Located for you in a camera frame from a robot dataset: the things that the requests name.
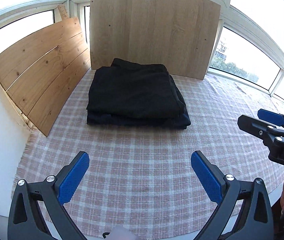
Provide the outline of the black shorts with yellow stripes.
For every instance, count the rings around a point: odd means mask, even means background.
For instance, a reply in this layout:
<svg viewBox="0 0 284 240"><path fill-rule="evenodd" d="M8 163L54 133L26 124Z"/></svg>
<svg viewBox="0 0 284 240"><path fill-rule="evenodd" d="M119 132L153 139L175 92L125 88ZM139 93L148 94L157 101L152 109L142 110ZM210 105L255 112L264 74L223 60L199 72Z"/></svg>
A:
<svg viewBox="0 0 284 240"><path fill-rule="evenodd" d="M167 68L115 58L96 70L88 93L88 116L122 120L175 119L185 103Z"/></svg>

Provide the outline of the pink plaid tablecloth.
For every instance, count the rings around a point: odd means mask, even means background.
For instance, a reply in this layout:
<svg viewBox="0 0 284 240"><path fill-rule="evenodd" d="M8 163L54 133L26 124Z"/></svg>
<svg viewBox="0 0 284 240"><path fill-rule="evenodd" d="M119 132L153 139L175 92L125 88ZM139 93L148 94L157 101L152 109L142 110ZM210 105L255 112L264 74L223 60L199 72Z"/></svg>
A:
<svg viewBox="0 0 284 240"><path fill-rule="evenodd" d="M29 183L57 174L74 156L89 154L89 169L65 205L86 236L101 237L121 225L143 239L199 230L215 208L195 175L190 157L201 151L239 180L262 178L271 202L281 195L284 166L268 159L261 140L238 128L241 115L284 113L284 103L223 77L175 76L191 124L182 130L87 124L87 71L68 98L48 136L33 131L15 179Z"/></svg>

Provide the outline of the folded navy blue garment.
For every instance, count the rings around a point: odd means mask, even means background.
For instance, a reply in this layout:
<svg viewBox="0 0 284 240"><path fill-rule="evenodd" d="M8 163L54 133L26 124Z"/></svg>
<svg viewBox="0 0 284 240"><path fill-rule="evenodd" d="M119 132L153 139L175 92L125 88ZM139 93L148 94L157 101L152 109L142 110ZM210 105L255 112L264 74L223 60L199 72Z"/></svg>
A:
<svg viewBox="0 0 284 240"><path fill-rule="evenodd" d="M88 97L88 124L171 129L191 124L185 100L171 75L126 81L96 74Z"/></svg>

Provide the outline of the light wooden board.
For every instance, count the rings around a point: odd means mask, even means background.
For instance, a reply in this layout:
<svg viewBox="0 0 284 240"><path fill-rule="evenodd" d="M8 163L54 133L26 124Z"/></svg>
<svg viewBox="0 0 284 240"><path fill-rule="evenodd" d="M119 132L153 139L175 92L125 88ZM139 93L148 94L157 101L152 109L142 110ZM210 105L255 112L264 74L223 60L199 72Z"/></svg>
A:
<svg viewBox="0 0 284 240"><path fill-rule="evenodd" d="M91 0L91 66L120 58L203 79L220 10L211 0Z"/></svg>

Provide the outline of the pine plank panel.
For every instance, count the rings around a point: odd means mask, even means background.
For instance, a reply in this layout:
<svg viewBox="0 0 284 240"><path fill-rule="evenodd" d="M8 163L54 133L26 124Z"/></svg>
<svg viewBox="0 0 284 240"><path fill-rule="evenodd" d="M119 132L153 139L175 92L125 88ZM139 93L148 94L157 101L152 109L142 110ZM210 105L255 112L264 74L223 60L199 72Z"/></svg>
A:
<svg viewBox="0 0 284 240"><path fill-rule="evenodd" d="M40 29L0 53L0 85L23 115L48 136L67 99L90 68L79 19Z"/></svg>

